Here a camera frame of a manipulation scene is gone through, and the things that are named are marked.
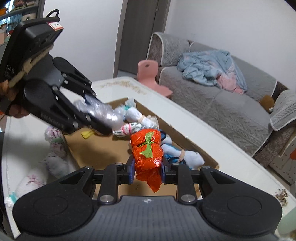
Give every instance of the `hand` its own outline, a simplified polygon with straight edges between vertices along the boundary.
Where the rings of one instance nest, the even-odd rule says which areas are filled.
[[[0,95],[6,96],[10,101],[13,101],[18,94],[18,89],[9,88],[8,80],[0,83]],[[23,107],[13,104],[8,112],[9,115],[15,118],[22,118],[29,114]]]

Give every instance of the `door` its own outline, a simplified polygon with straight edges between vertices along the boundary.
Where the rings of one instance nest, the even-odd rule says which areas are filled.
[[[137,74],[153,32],[164,30],[169,0],[128,0],[118,69]]]

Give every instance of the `pink rubber band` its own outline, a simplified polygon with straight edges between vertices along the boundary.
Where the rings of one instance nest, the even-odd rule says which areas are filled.
[[[129,132],[130,132],[130,135],[132,134],[132,132],[131,132],[131,124],[129,123],[128,124],[128,130],[129,130]]]
[[[122,132],[123,132],[125,135],[127,135],[127,133],[126,133],[125,130],[124,130],[124,126],[121,127],[121,130],[122,130]]]
[[[180,163],[184,159],[184,157],[185,157],[185,150],[182,149],[181,154],[180,154],[180,156],[178,158],[178,163]]]

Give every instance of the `pink chair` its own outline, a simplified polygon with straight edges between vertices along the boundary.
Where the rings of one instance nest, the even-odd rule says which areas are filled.
[[[155,90],[159,94],[165,96],[165,97],[170,97],[172,95],[172,91],[163,85],[159,85],[155,81],[155,77],[157,76],[158,73],[158,63],[154,60],[142,60],[138,64],[138,75],[137,79],[138,81]]]

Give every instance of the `brown stuffed toy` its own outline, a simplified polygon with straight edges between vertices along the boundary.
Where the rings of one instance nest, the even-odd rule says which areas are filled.
[[[271,113],[274,109],[274,100],[269,95],[263,96],[259,103],[268,113]]]

